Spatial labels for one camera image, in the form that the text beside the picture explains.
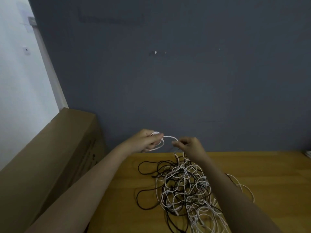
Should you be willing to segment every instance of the cable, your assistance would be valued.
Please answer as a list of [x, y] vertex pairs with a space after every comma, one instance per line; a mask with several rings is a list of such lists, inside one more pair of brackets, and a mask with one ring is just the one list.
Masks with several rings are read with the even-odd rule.
[[[159, 143], [155, 149], [159, 149], [164, 145]], [[212, 233], [228, 232], [228, 224], [226, 223], [222, 211], [218, 205], [215, 196], [212, 194], [211, 186], [200, 166], [192, 163], [185, 154], [177, 156], [174, 153], [176, 162], [171, 160], [151, 162], [143, 161], [138, 165], [139, 173], [143, 175], [151, 175], [155, 179], [155, 188], [143, 189], [138, 192], [136, 202], [139, 208], [150, 210], [160, 205], [166, 215], [166, 224], [171, 232], [185, 233], [190, 227], [191, 233], [203, 233], [209, 230]], [[156, 170], [149, 173], [142, 173], [140, 166], [144, 163], [156, 164]], [[239, 183], [239, 181], [232, 175], [227, 174], [231, 179], [233, 177], [238, 184], [237, 187], [243, 191], [242, 186], [251, 190]], [[139, 204], [139, 195], [146, 191], [156, 191], [157, 202], [151, 207], [142, 207]], [[171, 216], [180, 216], [187, 218], [187, 226], [185, 229], [177, 227]], [[211, 225], [208, 226], [205, 222], [209, 220]]]

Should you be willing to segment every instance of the wooden table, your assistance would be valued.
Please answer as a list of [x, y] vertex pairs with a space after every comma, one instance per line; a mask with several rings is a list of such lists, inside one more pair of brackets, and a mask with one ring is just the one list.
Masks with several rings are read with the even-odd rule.
[[[283, 232], [311, 232], [311, 159], [300, 152], [208, 153], [226, 173], [251, 189], [255, 203]], [[142, 161], [174, 160], [172, 153], [144, 153], [128, 157], [120, 166], [96, 212], [88, 233], [170, 232], [158, 206], [142, 210], [136, 205], [139, 190], [154, 188], [151, 176], [141, 175]], [[155, 170], [147, 164], [142, 171]], [[156, 203], [155, 192], [140, 196], [144, 207]]]

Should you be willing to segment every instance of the hand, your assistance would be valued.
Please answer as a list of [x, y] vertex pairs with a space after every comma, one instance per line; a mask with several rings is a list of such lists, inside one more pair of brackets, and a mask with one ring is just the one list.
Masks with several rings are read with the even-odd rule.
[[124, 141], [122, 144], [125, 145], [127, 149], [129, 149], [131, 154], [147, 152], [158, 145], [164, 136], [163, 133], [150, 136], [150, 134], [153, 132], [153, 130], [142, 129], [134, 136]]
[[184, 151], [187, 157], [196, 164], [201, 165], [208, 159], [208, 155], [196, 137], [182, 137], [179, 141], [173, 141], [172, 144]]

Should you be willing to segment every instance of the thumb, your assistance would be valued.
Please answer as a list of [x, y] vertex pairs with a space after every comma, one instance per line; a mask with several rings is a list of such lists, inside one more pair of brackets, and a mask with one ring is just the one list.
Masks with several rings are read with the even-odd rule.
[[151, 143], [154, 143], [155, 141], [159, 141], [163, 138], [163, 136], [164, 136], [164, 134], [160, 133], [160, 134], [156, 134], [153, 136], [146, 137], [146, 143], [151, 144]]
[[181, 149], [182, 151], [186, 151], [186, 145], [184, 145], [183, 143], [181, 143], [180, 141], [172, 141], [172, 145]]

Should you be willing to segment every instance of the person's right arm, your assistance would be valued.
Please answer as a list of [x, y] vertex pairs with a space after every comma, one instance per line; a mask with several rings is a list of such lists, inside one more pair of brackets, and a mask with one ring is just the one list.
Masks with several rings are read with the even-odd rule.
[[183, 137], [172, 144], [203, 169], [232, 233], [281, 233], [276, 224], [215, 165], [197, 138]]

